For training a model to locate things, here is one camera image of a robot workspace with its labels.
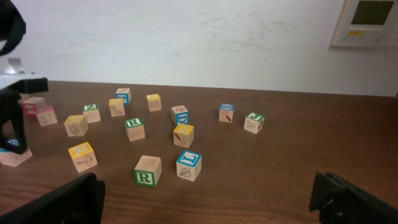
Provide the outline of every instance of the brown table surface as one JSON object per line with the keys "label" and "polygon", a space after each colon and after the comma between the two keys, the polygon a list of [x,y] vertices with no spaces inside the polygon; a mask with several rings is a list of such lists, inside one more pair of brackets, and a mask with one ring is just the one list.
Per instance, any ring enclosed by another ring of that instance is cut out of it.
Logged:
{"label": "brown table surface", "polygon": [[[112,118],[108,100],[131,89],[126,116]],[[162,111],[145,96],[159,93]],[[103,223],[318,223],[308,211],[316,171],[334,172],[398,208],[398,109],[394,98],[176,86],[50,82],[34,94],[54,105],[58,124],[25,119],[33,157],[19,167],[0,164],[0,215],[84,174],[106,183]],[[83,137],[63,122],[97,103],[102,121]],[[218,121],[220,103],[235,106],[233,122]],[[173,144],[170,107],[185,105],[195,127],[190,150],[203,156],[195,182],[177,177],[185,149]],[[258,134],[243,129],[250,112],[265,116]],[[146,138],[129,142],[126,119],[140,117]],[[98,165],[79,174],[68,148],[88,141]],[[156,188],[137,185],[142,155],[162,159]]]}

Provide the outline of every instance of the wooden block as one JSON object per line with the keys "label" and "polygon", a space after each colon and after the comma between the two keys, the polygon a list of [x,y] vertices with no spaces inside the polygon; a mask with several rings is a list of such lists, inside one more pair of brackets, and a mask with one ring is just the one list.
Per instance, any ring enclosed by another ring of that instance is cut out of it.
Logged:
{"label": "wooden block", "polygon": [[25,100],[28,100],[30,98],[29,94],[20,93],[19,95],[21,96],[21,99],[18,102],[24,102]]}
{"label": "wooden block", "polygon": [[177,177],[195,181],[201,170],[201,154],[184,150],[177,159]]}
{"label": "wooden block", "polygon": [[189,147],[193,141],[193,126],[179,124],[174,129],[174,144],[176,146]]}
{"label": "wooden block", "polygon": [[36,117],[41,126],[58,123],[57,115],[55,114],[55,110],[52,105],[43,107],[36,111]]}
{"label": "wooden block", "polygon": [[139,185],[155,187],[162,174],[162,160],[154,156],[141,156],[136,168],[134,178]]}
{"label": "wooden block", "polygon": [[85,105],[83,107],[83,114],[87,119],[87,123],[101,121],[100,108],[97,104]]}
{"label": "wooden block", "polygon": [[123,99],[124,104],[130,104],[131,92],[129,88],[120,88],[116,91],[116,98]]}
{"label": "wooden block", "polygon": [[220,105],[220,113],[218,116],[218,121],[231,123],[233,116],[234,116],[234,105],[222,103]]}
{"label": "wooden block", "polygon": [[22,108],[29,116],[35,116],[36,111],[47,106],[42,97],[30,97],[22,103]]}
{"label": "wooden block", "polygon": [[130,119],[125,122],[126,133],[130,141],[145,138],[144,122],[139,118]]}
{"label": "wooden block", "polygon": [[[16,139],[10,139],[8,140],[8,143],[13,144],[15,146],[19,145]],[[17,167],[21,163],[28,160],[30,157],[32,157],[32,152],[30,151],[29,148],[27,148],[26,151],[21,155],[0,148],[0,162],[3,165]]]}
{"label": "wooden block", "polygon": [[147,95],[147,107],[150,112],[162,109],[162,100],[159,94]]}
{"label": "wooden block", "polygon": [[175,125],[189,123],[189,111],[184,106],[174,106],[170,112]]}
{"label": "wooden block", "polygon": [[64,122],[68,136],[84,136],[88,130],[87,120],[84,115],[72,115]]}
{"label": "wooden block", "polygon": [[123,99],[111,99],[109,100],[109,110],[111,111],[111,116],[124,116],[124,104]]}
{"label": "wooden block", "polygon": [[246,116],[243,128],[251,133],[257,134],[262,129],[264,124],[264,116],[256,113],[251,113]]}
{"label": "wooden block", "polygon": [[71,147],[68,151],[77,172],[83,172],[98,164],[94,150],[88,142]]}

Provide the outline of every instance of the scuff mark on wall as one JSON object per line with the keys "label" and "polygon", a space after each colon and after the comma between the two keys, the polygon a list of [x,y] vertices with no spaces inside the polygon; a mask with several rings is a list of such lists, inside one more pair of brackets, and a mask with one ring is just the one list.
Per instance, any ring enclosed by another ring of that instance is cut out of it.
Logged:
{"label": "scuff mark on wall", "polygon": [[213,44],[216,40],[217,35],[215,33],[211,34],[210,40],[207,43],[206,51],[210,52],[213,49]]}
{"label": "scuff mark on wall", "polygon": [[229,26],[228,17],[226,16],[217,16],[211,12],[201,12],[200,15],[205,16],[206,20],[203,22],[199,22],[201,25],[205,25],[208,27],[212,27],[215,29],[221,30],[235,30],[234,27]]}

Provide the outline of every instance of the block with yellow face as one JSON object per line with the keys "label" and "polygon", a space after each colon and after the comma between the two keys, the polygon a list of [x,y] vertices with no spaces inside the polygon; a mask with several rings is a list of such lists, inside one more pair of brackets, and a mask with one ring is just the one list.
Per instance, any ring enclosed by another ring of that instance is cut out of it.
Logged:
{"label": "block with yellow face", "polygon": [[174,129],[174,144],[176,146],[190,147],[193,141],[193,126],[179,124]]}
{"label": "block with yellow face", "polygon": [[77,172],[83,172],[98,164],[94,150],[88,142],[71,147],[68,151]]}
{"label": "block with yellow face", "polygon": [[159,94],[147,95],[147,107],[150,112],[162,109],[162,99]]}

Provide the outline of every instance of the block with green face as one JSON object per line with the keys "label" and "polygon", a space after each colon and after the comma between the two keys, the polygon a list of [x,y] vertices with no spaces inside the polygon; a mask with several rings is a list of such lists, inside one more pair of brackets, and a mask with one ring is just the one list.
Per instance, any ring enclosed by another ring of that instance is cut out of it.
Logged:
{"label": "block with green face", "polygon": [[257,113],[251,113],[246,116],[243,128],[246,131],[250,131],[251,133],[257,134],[259,131],[261,131],[263,124],[264,124],[263,115]]}
{"label": "block with green face", "polygon": [[159,157],[141,156],[134,168],[134,179],[139,185],[155,187],[162,173],[162,161]]}

